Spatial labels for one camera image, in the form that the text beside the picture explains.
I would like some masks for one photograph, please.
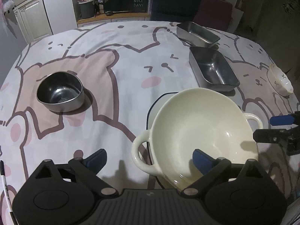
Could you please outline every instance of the ribbed black surface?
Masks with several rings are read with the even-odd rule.
[[[180,197],[176,190],[124,190],[103,200],[83,224],[92,225],[192,225],[218,224],[201,203]]]

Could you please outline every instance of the chair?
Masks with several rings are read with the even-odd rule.
[[[152,0],[150,20],[192,21],[200,3],[201,0]]]
[[[227,31],[232,4],[222,0],[202,0],[193,22],[201,26]]]

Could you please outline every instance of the round metal bowl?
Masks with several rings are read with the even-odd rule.
[[[83,85],[71,73],[52,73],[40,83],[37,100],[53,112],[74,111],[84,103]]]

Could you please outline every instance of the gray bucket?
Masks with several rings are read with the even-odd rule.
[[[95,0],[79,3],[82,19],[88,19],[95,16]]]

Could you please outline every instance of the metal pan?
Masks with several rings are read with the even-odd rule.
[[[219,36],[194,22],[186,21],[177,25],[177,37],[192,46],[212,47]]]
[[[217,50],[192,46],[189,61],[200,87],[229,92],[240,85],[226,58]]]

